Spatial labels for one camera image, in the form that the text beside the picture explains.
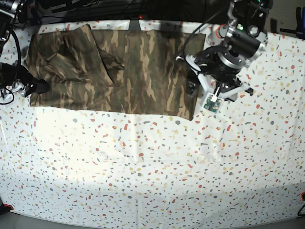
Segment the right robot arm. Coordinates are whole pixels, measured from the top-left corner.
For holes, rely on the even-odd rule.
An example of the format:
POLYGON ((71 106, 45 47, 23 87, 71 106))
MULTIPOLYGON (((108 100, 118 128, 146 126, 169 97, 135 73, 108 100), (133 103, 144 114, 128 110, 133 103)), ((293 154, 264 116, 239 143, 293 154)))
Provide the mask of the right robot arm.
POLYGON ((13 25, 22 14, 24 0, 2 0, 0 2, 0 51, 13 37, 17 49, 17 63, 0 63, 0 104, 8 105, 14 101, 14 94, 21 92, 22 97, 31 94, 43 94, 49 91, 50 85, 44 79, 36 79, 21 65, 21 49, 13 25))

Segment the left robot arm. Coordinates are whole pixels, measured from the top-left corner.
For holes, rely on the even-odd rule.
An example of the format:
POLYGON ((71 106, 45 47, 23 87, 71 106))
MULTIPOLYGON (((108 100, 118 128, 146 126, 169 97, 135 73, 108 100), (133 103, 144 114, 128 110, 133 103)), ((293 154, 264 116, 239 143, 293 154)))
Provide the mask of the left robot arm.
POLYGON ((221 42, 195 54, 177 56, 186 62, 187 95, 193 97, 201 85, 215 97, 234 102, 239 92, 254 94, 237 74, 248 68, 265 51, 268 35, 265 22, 273 7, 272 0, 233 0, 228 8, 228 21, 216 32, 221 42))

